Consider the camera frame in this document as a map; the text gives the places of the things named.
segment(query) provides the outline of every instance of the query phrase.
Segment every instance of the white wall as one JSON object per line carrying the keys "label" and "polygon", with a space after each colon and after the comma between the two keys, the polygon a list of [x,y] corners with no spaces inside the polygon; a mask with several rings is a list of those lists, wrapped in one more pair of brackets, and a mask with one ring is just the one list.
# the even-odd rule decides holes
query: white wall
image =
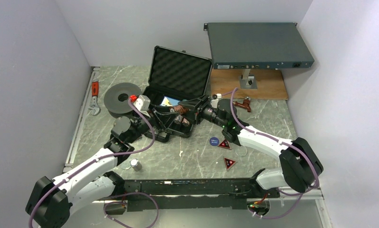
{"label": "white wall", "polygon": [[314,0],[299,30],[316,63],[286,70],[299,136],[320,158],[336,228],[379,227],[379,0]]}
{"label": "white wall", "polygon": [[54,0],[0,0],[0,228],[27,227],[35,182],[61,173],[90,71]]}
{"label": "white wall", "polygon": [[92,66],[150,65],[156,45],[210,57],[206,22],[301,22],[312,0],[56,0]]}

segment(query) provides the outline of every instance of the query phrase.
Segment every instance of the case lid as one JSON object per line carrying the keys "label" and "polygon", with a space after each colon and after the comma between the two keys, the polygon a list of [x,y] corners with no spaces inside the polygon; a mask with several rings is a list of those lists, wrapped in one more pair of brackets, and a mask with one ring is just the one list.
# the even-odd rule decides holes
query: case lid
{"label": "case lid", "polygon": [[148,82],[194,99],[205,93],[211,71],[211,59],[156,46]]}

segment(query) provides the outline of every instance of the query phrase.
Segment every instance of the red triangle sign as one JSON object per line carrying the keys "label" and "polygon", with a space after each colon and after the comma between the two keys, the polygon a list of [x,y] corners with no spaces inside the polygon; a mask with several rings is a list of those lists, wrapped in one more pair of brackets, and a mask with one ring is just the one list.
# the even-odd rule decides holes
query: red triangle sign
{"label": "red triangle sign", "polygon": [[230,144],[228,143],[227,139],[224,139],[223,142],[219,144],[218,146],[231,150]]}
{"label": "red triangle sign", "polygon": [[226,169],[229,170],[236,163],[236,161],[224,158],[224,163],[226,165]]}

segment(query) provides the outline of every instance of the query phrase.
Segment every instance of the blue circle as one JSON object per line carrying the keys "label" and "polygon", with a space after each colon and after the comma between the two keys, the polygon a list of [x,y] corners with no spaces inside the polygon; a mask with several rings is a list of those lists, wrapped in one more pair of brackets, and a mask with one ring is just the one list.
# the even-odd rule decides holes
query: blue circle
{"label": "blue circle", "polygon": [[217,145],[219,145],[219,139],[216,138],[216,137],[212,137],[212,138],[210,138],[209,142],[210,142],[210,144],[211,144],[212,146],[217,146]]}

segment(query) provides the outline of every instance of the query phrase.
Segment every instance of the gray disc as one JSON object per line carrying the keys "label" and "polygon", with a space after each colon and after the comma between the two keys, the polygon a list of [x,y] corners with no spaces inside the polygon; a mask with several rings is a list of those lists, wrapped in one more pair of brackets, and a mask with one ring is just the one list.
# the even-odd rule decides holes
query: gray disc
{"label": "gray disc", "polygon": [[139,96],[142,90],[135,84],[123,82],[109,88],[104,95],[104,105],[111,116],[118,118],[132,111],[128,104],[131,95]]}

